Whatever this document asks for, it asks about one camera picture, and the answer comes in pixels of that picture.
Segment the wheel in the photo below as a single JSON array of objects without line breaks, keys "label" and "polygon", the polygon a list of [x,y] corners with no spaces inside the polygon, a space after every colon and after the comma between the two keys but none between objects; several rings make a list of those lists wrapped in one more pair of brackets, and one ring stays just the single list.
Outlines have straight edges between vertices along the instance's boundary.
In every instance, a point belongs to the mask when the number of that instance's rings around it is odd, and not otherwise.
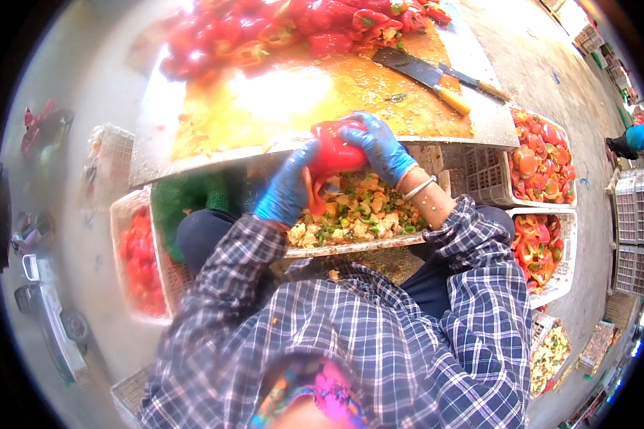
[{"label": "wheel", "polygon": [[67,333],[67,338],[76,342],[78,345],[86,345],[91,328],[83,315],[76,311],[65,311],[60,314],[60,320]]}]

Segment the cleaver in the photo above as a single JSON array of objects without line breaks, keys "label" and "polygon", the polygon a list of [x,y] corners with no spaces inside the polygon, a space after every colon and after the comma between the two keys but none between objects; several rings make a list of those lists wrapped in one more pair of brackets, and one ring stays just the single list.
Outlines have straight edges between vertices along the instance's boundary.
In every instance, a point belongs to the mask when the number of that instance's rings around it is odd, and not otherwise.
[{"label": "cleaver", "polygon": [[443,74],[440,68],[393,47],[379,48],[372,60],[427,85],[437,93],[439,98],[443,99],[461,115],[466,116],[470,113],[470,107],[465,104],[462,98],[455,95],[453,91],[439,85],[439,79]]}]

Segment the bracelet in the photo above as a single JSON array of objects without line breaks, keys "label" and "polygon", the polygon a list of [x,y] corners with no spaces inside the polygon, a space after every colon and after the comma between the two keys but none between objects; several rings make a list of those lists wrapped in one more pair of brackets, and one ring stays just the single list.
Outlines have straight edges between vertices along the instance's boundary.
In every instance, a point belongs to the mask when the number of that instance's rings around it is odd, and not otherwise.
[{"label": "bracelet", "polygon": [[437,176],[432,175],[429,179],[427,179],[426,181],[424,181],[424,183],[423,183],[423,184],[421,184],[420,186],[416,187],[415,189],[413,189],[413,190],[412,190],[412,191],[410,191],[409,193],[407,193],[407,194],[403,195],[403,199],[404,199],[404,200],[407,200],[407,201],[410,201],[411,199],[413,199],[413,197],[414,197],[418,192],[422,191],[422,190],[423,190],[423,189],[424,189],[428,184],[430,184],[430,183],[432,183],[432,182],[437,183]]}]

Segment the blue latex glove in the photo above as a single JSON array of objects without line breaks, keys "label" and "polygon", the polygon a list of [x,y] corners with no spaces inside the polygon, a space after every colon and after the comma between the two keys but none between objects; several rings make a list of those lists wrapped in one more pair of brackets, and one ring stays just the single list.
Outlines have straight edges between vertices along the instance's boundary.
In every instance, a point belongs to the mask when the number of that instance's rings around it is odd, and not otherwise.
[{"label": "blue latex glove", "polygon": [[363,110],[344,119],[362,122],[367,131],[343,127],[338,136],[346,143],[365,151],[372,170],[391,187],[395,187],[403,173],[416,161],[405,148],[396,141],[394,133],[386,122]]},{"label": "blue latex glove", "polygon": [[308,193],[301,170],[312,161],[318,149],[317,139],[310,139],[293,152],[272,179],[253,214],[263,220],[274,220],[293,227],[303,208],[308,206]]}]

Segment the stacked crate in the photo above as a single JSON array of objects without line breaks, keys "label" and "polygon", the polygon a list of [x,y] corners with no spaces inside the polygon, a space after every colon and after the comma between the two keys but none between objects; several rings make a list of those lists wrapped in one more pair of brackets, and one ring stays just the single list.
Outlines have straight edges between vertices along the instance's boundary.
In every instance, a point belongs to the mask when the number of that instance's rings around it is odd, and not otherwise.
[{"label": "stacked crate", "polygon": [[644,168],[622,172],[618,204],[618,292],[644,296]]}]

